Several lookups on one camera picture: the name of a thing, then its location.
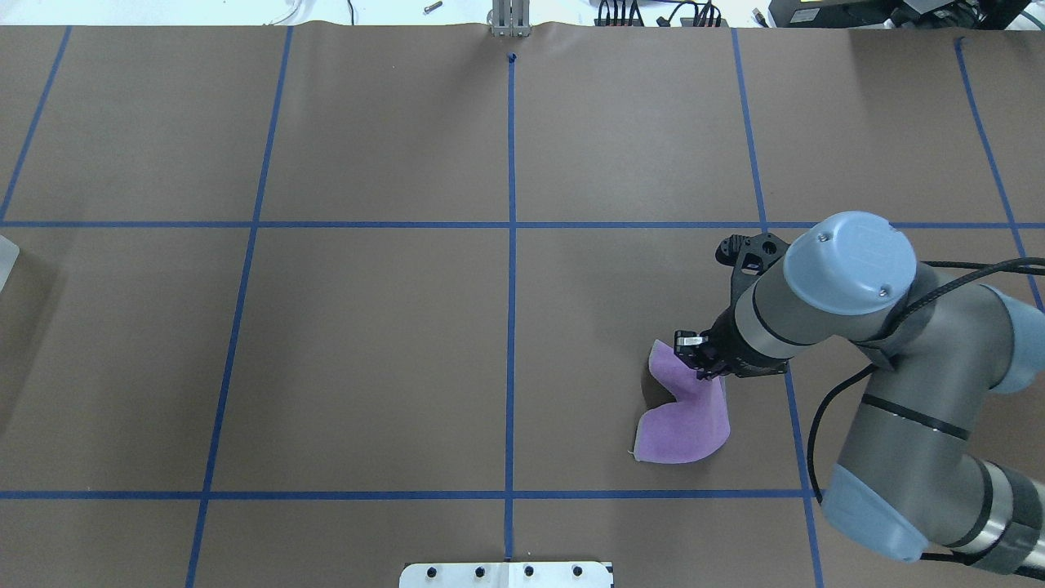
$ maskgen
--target white bracket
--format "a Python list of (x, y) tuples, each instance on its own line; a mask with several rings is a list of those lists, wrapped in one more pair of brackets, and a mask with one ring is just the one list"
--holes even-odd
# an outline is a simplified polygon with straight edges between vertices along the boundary
[(530, 0), (493, 0), (487, 20), (494, 37), (530, 37)]
[(3, 290), (3, 285), (7, 283), (7, 276), (10, 275), (10, 269), (15, 266), (18, 252), (17, 244), (0, 236), (0, 290)]
[(613, 565), (603, 562), (412, 564), (399, 588), (613, 588)]

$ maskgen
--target white metal plate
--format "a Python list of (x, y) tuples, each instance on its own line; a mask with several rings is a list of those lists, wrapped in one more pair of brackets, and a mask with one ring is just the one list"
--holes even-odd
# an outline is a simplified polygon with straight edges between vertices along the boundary
[(612, 569), (608, 562), (411, 564), (399, 588), (612, 588)]
[(0, 291), (3, 290), (3, 284), (7, 283), (11, 267), (15, 266), (18, 251), (17, 244), (0, 236)]

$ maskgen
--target light blue joint cap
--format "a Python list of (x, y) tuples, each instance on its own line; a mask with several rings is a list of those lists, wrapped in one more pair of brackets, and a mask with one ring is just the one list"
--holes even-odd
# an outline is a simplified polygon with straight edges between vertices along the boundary
[(907, 236), (885, 218), (839, 212), (799, 236), (784, 255), (784, 277), (807, 305), (865, 315), (900, 301), (918, 268)]
[(1018, 393), (1029, 386), (1035, 376), (1045, 370), (1045, 314), (1006, 297), (997, 287), (985, 283), (983, 286), (997, 293), (1013, 322), (1013, 360), (1005, 377), (991, 392), (1002, 395)]
[(901, 562), (916, 562), (929, 540), (852, 472), (835, 465), (823, 496), (828, 522), (860, 545)]

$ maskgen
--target robotic arm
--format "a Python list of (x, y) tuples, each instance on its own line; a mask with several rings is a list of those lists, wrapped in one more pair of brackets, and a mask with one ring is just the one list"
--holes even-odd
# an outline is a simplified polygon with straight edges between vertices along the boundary
[[(781, 374), (832, 335), (872, 360), (822, 502), (833, 526), (896, 560), (936, 543), (973, 567), (1045, 578), (1045, 487), (966, 453), (986, 396), (1045, 369), (1045, 315), (986, 285), (937, 289), (953, 276), (867, 212), (835, 214), (791, 245), (734, 235), (716, 257), (734, 265), (729, 308), (703, 333), (675, 334), (698, 377)], [(930, 292), (938, 301), (911, 306)]]

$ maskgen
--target purple cloth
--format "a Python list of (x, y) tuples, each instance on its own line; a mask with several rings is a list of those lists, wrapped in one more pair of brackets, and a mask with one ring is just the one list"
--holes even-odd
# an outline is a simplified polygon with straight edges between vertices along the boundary
[(661, 342), (650, 351), (650, 374), (677, 402), (646, 411), (635, 433), (635, 460), (653, 464), (689, 464), (703, 460), (725, 444), (729, 416), (722, 379), (697, 380), (697, 375)]

